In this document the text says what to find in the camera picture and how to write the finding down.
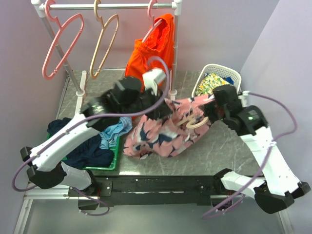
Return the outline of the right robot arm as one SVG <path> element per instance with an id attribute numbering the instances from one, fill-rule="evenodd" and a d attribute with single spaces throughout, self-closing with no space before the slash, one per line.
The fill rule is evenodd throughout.
<path id="1" fill-rule="evenodd" d="M 297 122 L 288 108 L 294 129 L 272 136 L 267 119 L 262 111 L 250 105 L 244 107 L 236 89 L 232 85 L 213 89 L 212 103 L 205 107 L 205 115 L 212 121 L 222 120 L 252 152 L 259 169 L 253 177 L 240 175 L 231 169 L 223 169 L 213 177 L 214 190 L 219 194 L 227 191 L 233 194 L 215 205 L 213 212 L 225 213 L 237 206 L 232 203 L 236 195 L 253 198 L 266 213 L 274 214 L 291 206 L 295 199 L 307 194 L 311 188 L 300 181 L 292 172 L 281 154 L 276 140 L 294 133 Z"/>

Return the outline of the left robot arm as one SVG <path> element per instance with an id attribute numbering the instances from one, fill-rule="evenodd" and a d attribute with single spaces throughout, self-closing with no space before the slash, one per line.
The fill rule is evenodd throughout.
<path id="1" fill-rule="evenodd" d="M 152 69 L 143 78 L 143 81 L 135 77 L 116 81 L 113 88 L 90 100 L 44 143 L 34 148 L 22 148 L 20 154 L 29 166 L 26 171 L 29 180 L 41 189 L 67 185 L 87 196 L 93 195 L 97 190 L 93 174 L 62 160 L 79 145 L 117 124 L 121 117 L 154 114 L 159 110 L 169 87 L 161 90 L 158 86 L 169 82 L 170 76 L 161 69 Z"/>

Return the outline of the pink patterned shorts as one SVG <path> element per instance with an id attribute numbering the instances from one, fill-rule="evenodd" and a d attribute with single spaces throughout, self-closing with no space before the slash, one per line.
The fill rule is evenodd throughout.
<path id="1" fill-rule="evenodd" d="M 202 120 L 203 106 L 213 101 L 209 95 L 178 100 L 165 99 L 172 113 L 163 119 L 153 120 L 143 115 L 136 127 L 128 134 L 123 153 L 133 158 L 142 158 L 151 153 L 162 157 L 175 157 L 196 143 L 209 130 L 211 123 L 188 129 L 186 124 L 176 126 L 182 119 L 194 114 Z"/>

